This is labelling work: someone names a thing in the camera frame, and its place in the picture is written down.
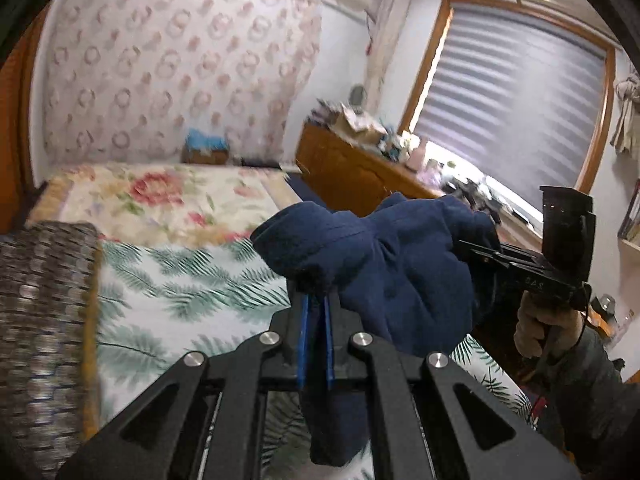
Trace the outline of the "gloved right hand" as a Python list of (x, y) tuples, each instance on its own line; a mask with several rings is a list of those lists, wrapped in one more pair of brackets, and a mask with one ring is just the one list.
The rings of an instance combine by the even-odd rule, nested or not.
[(540, 297), (524, 292), (518, 308), (514, 344), (525, 359), (560, 358), (576, 346), (584, 328), (582, 312), (551, 307)]

